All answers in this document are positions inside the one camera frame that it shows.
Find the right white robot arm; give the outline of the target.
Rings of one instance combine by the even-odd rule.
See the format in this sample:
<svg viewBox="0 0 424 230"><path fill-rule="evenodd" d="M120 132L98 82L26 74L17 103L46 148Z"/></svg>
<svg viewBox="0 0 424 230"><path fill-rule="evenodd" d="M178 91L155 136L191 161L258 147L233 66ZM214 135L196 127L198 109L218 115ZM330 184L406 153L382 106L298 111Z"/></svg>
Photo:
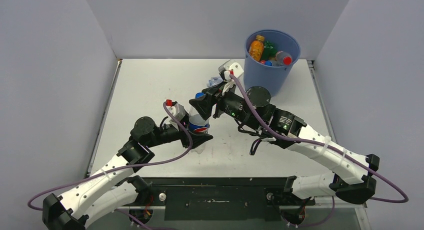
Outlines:
<svg viewBox="0 0 424 230"><path fill-rule="evenodd" d="M280 148L306 156L328 169L315 176L290 177L283 189L289 204L315 196L336 196L352 203L363 204L374 196L380 159L361 155L337 145L328 136L315 131L304 120L271 103L269 91L261 86L250 87L244 97L235 93L235 83L226 89L225 83L203 89L190 105L204 119L227 114L250 128L250 134Z"/></svg>

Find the orange juice bottle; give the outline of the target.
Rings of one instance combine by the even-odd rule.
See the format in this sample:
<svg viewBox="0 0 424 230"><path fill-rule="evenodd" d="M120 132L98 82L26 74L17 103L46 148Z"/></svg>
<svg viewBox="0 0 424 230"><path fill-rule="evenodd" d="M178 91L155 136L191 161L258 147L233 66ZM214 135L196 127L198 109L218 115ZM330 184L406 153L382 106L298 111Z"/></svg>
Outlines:
<svg viewBox="0 0 424 230"><path fill-rule="evenodd" d="M264 51L264 41L265 38L263 36L256 35L255 40L251 43L249 47L249 55L257 62L261 60Z"/></svg>

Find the green plastic bottle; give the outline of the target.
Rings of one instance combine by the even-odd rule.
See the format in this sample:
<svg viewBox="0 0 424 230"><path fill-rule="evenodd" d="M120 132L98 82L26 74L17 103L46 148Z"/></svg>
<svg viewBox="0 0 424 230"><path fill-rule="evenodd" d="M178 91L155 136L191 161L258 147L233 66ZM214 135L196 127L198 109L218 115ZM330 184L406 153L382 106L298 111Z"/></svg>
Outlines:
<svg viewBox="0 0 424 230"><path fill-rule="evenodd" d="M267 61L270 58L274 58L278 51L275 44L270 41L265 41L263 46L264 46L264 49L263 49L260 60Z"/></svg>

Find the blue plastic bin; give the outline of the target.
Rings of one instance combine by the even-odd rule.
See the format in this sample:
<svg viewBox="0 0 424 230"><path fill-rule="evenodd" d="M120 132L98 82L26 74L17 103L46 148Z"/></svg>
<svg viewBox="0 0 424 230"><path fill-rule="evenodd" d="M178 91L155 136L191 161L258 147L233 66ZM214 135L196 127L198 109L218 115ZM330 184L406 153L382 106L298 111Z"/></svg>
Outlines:
<svg viewBox="0 0 424 230"><path fill-rule="evenodd" d="M254 60L249 54L249 49L257 35L263 36L266 41L273 43L278 51L289 53L292 56L292 63L287 66L267 66ZM266 29L256 31L247 37L244 53L243 82L245 88L262 86L274 96L280 91L293 65L300 58L301 47L297 40L290 34L278 30Z"/></svg>

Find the crushed clear water bottle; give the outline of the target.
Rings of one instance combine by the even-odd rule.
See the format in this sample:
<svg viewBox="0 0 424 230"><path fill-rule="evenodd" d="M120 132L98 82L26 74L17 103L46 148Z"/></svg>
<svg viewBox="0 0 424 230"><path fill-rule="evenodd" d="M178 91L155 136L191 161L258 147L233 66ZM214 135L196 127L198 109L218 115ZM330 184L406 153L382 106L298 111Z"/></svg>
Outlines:
<svg viewBox="0 0 424 230"><path fill-rule="evenodd" d="M223 79L222 79L220 76L217 76L217 77L211 77L211 78L207 81L206 86L207 86L207 87L211 87L211 86L214 86L214 85L218 85L218 84L220 84L222 81L223 81Z"/></svg>

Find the clear bottle red label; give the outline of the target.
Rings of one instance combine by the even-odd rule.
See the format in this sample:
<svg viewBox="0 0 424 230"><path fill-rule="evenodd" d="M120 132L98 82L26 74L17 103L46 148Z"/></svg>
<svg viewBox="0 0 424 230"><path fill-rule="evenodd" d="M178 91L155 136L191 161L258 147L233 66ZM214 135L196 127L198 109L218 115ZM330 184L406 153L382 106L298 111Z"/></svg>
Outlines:
<svg viewBox="0 0 424 230"><path fill-rule="evenodd" d="M292 56L284 51L278 51L275 55L275 60L279 66L288 66L293 62Z"/></svg>

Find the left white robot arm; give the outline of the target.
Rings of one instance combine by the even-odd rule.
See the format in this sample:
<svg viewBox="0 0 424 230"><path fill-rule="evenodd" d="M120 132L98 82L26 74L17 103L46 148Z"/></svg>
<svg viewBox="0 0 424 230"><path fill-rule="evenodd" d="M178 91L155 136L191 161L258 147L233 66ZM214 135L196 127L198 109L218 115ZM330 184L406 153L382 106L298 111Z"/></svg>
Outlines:
<svg viewBox="0 0 424 230"><path fill-rule="evenodd" d="M43 200L42 221L48 229L87 229L92 223L123 205L143 205L149 199L147 183L135 173L148 163L151 147L181 141L184 148L196 148L211 140L207 133L184 133L186 125L158 127L150 117L141 117L130 132L128 142L92 179Z"/></svg>

